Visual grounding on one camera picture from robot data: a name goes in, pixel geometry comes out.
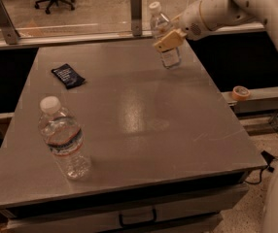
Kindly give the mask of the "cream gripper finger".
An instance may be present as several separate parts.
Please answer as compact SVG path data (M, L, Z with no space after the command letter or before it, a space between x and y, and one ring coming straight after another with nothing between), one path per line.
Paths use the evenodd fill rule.
M154 30L153 37L156 39L154 42L154 48L158 52L165 52L181 46L186 39L187 34L181 29L171 29L167 32Z

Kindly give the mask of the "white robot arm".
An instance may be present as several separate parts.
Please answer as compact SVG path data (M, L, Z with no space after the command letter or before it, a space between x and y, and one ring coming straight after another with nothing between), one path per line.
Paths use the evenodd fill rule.
M278 0L197 0L174 18L174 27L154 43L163 52L199 40L225 26L259 22L278 51Z

